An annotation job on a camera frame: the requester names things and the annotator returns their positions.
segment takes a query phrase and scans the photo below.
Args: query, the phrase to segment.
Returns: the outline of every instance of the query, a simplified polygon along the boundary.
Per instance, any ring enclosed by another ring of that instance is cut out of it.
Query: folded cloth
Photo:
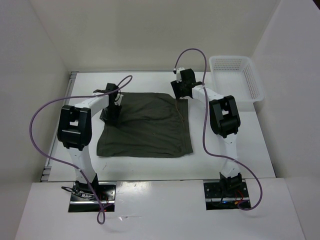
[[[98,156],[177,158],[193,152],[188,100],[176,100],[166,93],[122,94],[118,123],[104,125]]]

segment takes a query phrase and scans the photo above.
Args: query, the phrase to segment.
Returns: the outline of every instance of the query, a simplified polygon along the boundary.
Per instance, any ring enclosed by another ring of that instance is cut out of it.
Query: white plastic basket
[[[214,91],[234,96],[236,102],[254,103],[264,99],[261,80],[246,56],[212,56],[209,59]]]

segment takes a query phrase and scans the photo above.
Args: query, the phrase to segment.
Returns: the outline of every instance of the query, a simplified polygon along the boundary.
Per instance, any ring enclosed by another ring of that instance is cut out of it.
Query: wire
[[[257,178],[257,176],[255,175],[255,173],[253,171],[251,171],[251,169],[249,167],[247,167],[246,165],[244,165],[242,162],[239,162],[238,160],[232,158],[232,157],[229,157],[229,156],[225,156],[225,155],[218,155],[218,154],[213,154],[211,152],[208,151],[207,147],[206,147],[206,129],[207,129],[207,121],[208,121],[208,113],[209,113],[209,101],[208,101],[208,94],[207,94],[207,90],[205,88],[205,77],[206,77],[206,70],[207,70],[207,58],[206,58],[206,55],[198,48],[188,48],[186,50],[184,50],[182,53],[180,53],[179,57],[177,58],[176,60],[176,63],[175,63],[175,66],[174,68],[177,67],[178,65],[178,62],[179,62],[179,59],[181,58],[181,56],[187,52],[187,51],[190,51],[190,50],[194,50],[194,51],[198,51],[202,54],[203,58],[204,58],[204,72],[203,72],[203,77],[202,77],[202,86],[203,86],[203,90],[204,90],[204,95],[205,95],[205,116],[204,116],[204,123],[203,123],[203,132],[202,132],[202,145],[203,145],[203,149],[204,151],[210,155],[210,156],[213,156],[213,157],[217,157],[217,158],[224,158],[224,159],[229,159],[229,160],[232,160],[234,161],[235,163],[241,165],[242,167],[244,167],[245,169],[247,169],[251,175],[255,178],[256,182],[258,183],[259,185],[259,189],[260,189],[260,197],[259,197],[259,200],[258,202],[251,208],[242,208],[240,206],[241,203],[244,203],[244,202],[248,202],[249,200],[243,200],[241,201],[240,203],[237,204],[237,207],[243,211],[250,211],[250,210],[253,210],[255,209],[260,203],[261,203],[261,200],[262,200],[262,197],[263,197],[263,189],[262,189],[262,186],[261,186],[261,183],[259,181],[259,179]]]
[[[83,178],[86,180],[90,190],[92,191],[93,195],[94,195],[94,198],[96,199],[96,201],[98,202],[99,204],[99,207],[100,207],[100,210],[96,216],[96,220],[99,224],[104,224],[105,221],[106,221],[106,214],[104,212],[104,209],[107,208],[108,206],[110,206],[111,204],[107,204],[106,206],[103,206],[103,204],[101,203],[99,197],[97,196],[97,193],[95,192],[94,188],[92,187],[89,179],[87,178],[86,174],[80,169],[80,167],[78,167],[77,165],[74,165],[70,162],[67,162],[67,161],[63,161],[63,160],[60,160],[58,158],[55,158],[55,157],[52,157],[48,154],[46,154],[44,151],[42,151],[38,145],[36,144],[35,140],[34,140],[34,136],[33,136],[33,133],[32,133],[32,127],[33,127],[33,123],[35,121],[35,118],[36,116],[38,115],[38,113],[44,109],[45,107],[47,107],[48,105],[50,104],[53,104],[53,103],[56,103],[56,102],[59,102],[59,101],[62,101],[62,100],[67,100],[67,99],[85,99],[85,98],[96,98],[96,97],[102,97],[102,96],[106,96],[106,95],[110,95],[110,94],[113,94],[115,92],[117,92],[118,90],[124,88],[125,86],[127,86],[131,80],[133,79],[133,76],[132,75],[128,75],[126,76],[124,79],[121,80],[121,82],[118,84],[118,86],[123,82],[125,81],[126,79],[128,79],[128,82],[126,82],[123,86],[117,88],[116,90],[113,90],[113,91],[110,91],[110,92],[107,92],[107,93],[103,93],[103,94],[99,94],[99,95],[84,95],[84,96],[66,96],[66,97],[60,97],[60,98],[57,98],[57,99],[54,99],[54,100],[51,100],[47,103],[45,103],[44,105],[42,105],[35,113],[34,115],[32,116],[31,120],[30,120],[30,125],[29,125],[29,136],[30,136],[30,140],[34,146],[34,148],[40,153],[42,154],[43,156],[45,156],[46,158],[49,158],[51,160],[54,160],[54,161],[57,161],[59,163],[62,163],[62,164],[66,164],[66,165],[69,165],[71,167],[74,167],[75,169],[79,170],[79,172],[82,174]],[[102,213],[102,221],[99,220],[99,216],[100,214]]]
[[[119,84],[118,84],[118,90],[119,90],[119,93],[118,93],[118,97],[116,97],[116,99],[114,100],[115,102],[116,101],[118,101],[119,99],[120,99],[120,97],[121,97],[121,90],[120,90],[120,88],[119,88]]]
[[[242,201],[242,200],[244,199],[243,193],[242,193],[239,189],[237,190],[237,192],[240,193],[240,195],[241,195],[241,201]]]
[[[218,205],[217,205],[217,206],[219,206],[220,204],[222,204],[222,201],[224,200],[224,195],[225,195],[225,193],[224,193],[224,192],[222,192],[222,193],[221,193],[221,199],[220,199],[220,202],[218,203]]]

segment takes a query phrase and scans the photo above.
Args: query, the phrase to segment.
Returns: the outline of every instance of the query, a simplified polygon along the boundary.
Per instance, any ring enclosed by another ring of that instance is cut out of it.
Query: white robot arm
[[[176,80],[171,82],[175,97],[189,96],[206,103],[204,88],[209,101],[210,126],[217,134],[220,155],[237,159],[237,132],[240,126],[240,117],[233,96],[223,96],[196,82],[192,69],[183,67],[173,71]],[[227,158],[224,159],[220,170],[220,185],[224,191],[237,188],[242,182],[242,176],[237,163]]]
[[[89,154],[89,143],[92,137],[91,118],[99,111],[106,112],[109,124],[116,124],[120,111],[122,95],[118,92],[99,96],[116,90],[115,84],[108,83],[105,90],[96,90],[92,98],[88,98],[74,106],[64,105],[61,109],[57,137],[67,148],[72,163],[78,166],[87,176],[92,186],[98,184],[97,173],[92,167]],[[88,184],[79,170],[75,170],[75,185],[77,191],[91,192]]]

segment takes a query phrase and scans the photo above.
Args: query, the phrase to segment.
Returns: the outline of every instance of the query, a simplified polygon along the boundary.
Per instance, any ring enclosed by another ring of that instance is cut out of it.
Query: white platform
[[[251,203],[259,198],[248,179]],[[115,212],[68,213],[70,182],[33,183],[15,240],[304,240],[286,182],[261,179],[260,206],[206,210],[203,181],[118,182]]]
[[[155,92],[168,93],[174,97],[170,82],[175,79],[172,72],[101,72],[78,73],[70,90],[72,96],[90,95],[96,89],[104,89],[107,83],[118,83],[127,75],[133,75],[132,82],[123,92]],[[197,81],[201,81],[202,72],[196,72]],[[211,75],[206,75],[206,86],[213,87]],[[74,105],[81,99],[71,99]],[[238,132],[237,152],[239,161],[255,172],[258,178],[274,178],[275,173],[270,161],[262,131],[253,104],[239,105],[241,126]],[[99,119],[100,113],[92,118],[92,140],[89,145],[92,165],[100,181],[143,181],[143,180],[197,180],[218,179],[221,169],[220,158],[207,155],[202,146],[202,129],[205,106],[194,99],[189,100],[189,126],[193,154],[179,158],[136,158],[109,157],[96,155],[98,139],[103,131],[104,123]],[[206,134],[207,147],[212,153],[219,154],[217,136],[212,132],[209,122]],[[71,161],[62,143],[54,141],[51,155],[65,161]],[[74,181],[75,171],[72,167],[54,161],[50,162],[50,182]],[[243,178],[252,178],[244,168]]]

